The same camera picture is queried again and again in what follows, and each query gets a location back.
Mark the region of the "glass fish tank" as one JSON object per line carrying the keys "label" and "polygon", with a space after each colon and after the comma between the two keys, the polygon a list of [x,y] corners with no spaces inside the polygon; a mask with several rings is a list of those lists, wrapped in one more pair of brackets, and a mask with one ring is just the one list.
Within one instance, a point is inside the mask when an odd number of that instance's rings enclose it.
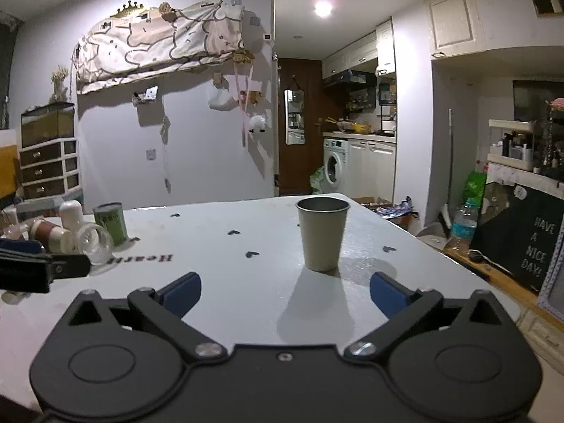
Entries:
{"label": "glass fish tank", "polygon": [[75,104],[54,102],[21,115],[21,146],[75,136]]}

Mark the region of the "white plastic drawer unit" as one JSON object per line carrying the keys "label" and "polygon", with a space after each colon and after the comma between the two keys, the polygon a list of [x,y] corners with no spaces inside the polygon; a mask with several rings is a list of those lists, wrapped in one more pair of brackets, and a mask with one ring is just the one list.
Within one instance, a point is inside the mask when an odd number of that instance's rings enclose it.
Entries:
{"label": "white plastic drawer unit", "polygon": [[36,200],[81,189],[78,140],[60,137],[19,151],[23,197]]}

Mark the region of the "brown and cream tumbler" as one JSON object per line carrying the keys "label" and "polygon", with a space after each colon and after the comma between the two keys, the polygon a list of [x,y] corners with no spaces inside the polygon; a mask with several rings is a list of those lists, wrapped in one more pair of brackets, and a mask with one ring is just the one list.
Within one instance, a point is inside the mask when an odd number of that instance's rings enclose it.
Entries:
{"label": "brown and cream tumbler", "polygon": [[29,237],[32,241],[39,241],[50,253],[71,254],[75,250],[73,233],[44,219],[32,223]]}

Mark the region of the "green tin can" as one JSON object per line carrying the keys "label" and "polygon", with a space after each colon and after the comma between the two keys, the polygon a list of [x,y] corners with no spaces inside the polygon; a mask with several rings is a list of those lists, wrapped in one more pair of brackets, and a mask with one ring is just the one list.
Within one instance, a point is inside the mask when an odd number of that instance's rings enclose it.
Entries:
{"label": "green tin can", "polygon": [[121,246],[128,240],[123,206],[121,202],[109,202],[93,209],[94,220],[106,229],[111,236],[114,246]]}

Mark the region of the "beige metal cup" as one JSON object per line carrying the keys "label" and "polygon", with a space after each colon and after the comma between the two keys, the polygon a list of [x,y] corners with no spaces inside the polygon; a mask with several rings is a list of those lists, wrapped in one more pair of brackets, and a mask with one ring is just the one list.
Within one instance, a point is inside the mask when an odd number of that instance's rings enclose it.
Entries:
{"label": "beige metal cup", "polygon": [[325,273],[338,266],[350,203],[309,197],[296,204],[306,268]]}

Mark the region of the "white plastic bottle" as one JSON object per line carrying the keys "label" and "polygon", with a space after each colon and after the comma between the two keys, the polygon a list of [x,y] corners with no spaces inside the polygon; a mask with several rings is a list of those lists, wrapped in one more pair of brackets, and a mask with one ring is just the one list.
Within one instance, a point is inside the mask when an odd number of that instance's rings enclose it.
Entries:
{"label": "white plastic bottle", "polygon": [[59,217],[62,227],[72,233],[78,232],[85,223],[82,205],[77,200],[63,202],[59,207]]}

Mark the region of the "white washing machine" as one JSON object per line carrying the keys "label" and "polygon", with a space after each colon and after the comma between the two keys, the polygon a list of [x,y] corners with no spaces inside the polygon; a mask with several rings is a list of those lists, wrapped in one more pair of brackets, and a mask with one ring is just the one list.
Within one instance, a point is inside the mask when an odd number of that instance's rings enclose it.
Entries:
{"label": "white washing machine", "polygon": [[323,140],[323,189],[325,193],[346,193],[349,145],[346,140]]}

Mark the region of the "wall mirror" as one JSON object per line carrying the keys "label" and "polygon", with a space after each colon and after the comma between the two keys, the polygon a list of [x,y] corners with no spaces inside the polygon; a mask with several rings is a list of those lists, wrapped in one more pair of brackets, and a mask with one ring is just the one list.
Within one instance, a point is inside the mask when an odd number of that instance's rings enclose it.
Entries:
{"label": "wall mirror", "polygon": [[287,145],[305,144],[305,95],[301,90],[284,90],[285,142]]}

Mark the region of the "plastic water bottle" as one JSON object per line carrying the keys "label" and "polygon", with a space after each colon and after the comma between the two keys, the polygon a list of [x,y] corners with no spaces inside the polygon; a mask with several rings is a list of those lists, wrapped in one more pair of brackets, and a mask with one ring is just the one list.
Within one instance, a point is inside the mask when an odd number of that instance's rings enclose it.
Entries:
{"label": "plastic water bottle", "polygon": [[453,219],[449,247],[459,252],[467,251],[470,248],[478,225],[479,208],[474,199],[467,199],[461,205]]}

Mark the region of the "cartoon patterned hanging cloth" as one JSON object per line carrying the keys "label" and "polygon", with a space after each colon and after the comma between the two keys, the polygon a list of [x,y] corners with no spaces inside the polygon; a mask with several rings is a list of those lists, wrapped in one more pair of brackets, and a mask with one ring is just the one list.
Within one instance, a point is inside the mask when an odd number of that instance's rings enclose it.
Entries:
{"label": "cartoon patterned hanging cloth", "polygon": [[105,18],[75,46],[76,93],[86,96],[231,60],[244,50],[243,12],[242,5],[202,1]]}

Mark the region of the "black have-a-nice-day sign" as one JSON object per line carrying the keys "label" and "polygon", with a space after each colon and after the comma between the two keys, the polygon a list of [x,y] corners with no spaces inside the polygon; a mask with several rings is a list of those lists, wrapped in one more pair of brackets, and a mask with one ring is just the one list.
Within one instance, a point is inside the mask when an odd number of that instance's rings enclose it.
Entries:
{"label": "black have-a-nice-day sign", "polygon": [[538,293],[562,221],[562,199],[521,184],[489,182],[471,247]]}

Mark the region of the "clear glass jar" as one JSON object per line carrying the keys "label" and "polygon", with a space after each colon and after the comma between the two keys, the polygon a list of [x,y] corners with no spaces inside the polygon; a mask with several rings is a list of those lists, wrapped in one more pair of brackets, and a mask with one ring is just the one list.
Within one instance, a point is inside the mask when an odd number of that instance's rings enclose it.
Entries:
{"label": "clear glass jar", "polygon": [[113,257],[113,239],[103,226],[96,223],[81,225],[75,232],[75,244],[78,252],[85,255],[92,265],[107,264]]}

